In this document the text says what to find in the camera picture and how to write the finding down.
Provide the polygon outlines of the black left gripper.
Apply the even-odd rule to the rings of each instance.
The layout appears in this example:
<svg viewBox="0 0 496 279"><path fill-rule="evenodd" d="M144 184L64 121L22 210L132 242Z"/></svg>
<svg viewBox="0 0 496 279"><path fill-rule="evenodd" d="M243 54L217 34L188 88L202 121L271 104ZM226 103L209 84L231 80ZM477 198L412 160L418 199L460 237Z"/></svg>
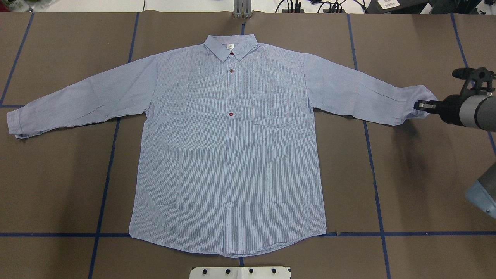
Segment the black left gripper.
<svg viewBox="0 0 496 279"><path fill-rule="evenodd" d="M414 103L414 109L418 111L425 111L424 105L432 105L434 109L431 109L429 113L438 114L443 120L448 124L463 126L460 120L460 109L464 102L464 98L461 95L450 95L444 100L418 100Z"/></svg>

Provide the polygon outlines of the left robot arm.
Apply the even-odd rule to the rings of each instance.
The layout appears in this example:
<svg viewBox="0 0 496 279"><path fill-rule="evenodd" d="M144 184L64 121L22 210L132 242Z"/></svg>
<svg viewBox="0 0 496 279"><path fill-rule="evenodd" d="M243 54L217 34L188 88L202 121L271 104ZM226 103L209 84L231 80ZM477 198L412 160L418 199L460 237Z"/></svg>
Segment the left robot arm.
<svg viewBox="0 0 496 279"><path fill-rule="evenodd" d="M495 97L474 95L463 97L450 95L443 101L418 100L414 109L440 116L443 122L452 125L495 132ZM496 166L493 163L465 193L465 198L493 219L496 217Z"/></svg>

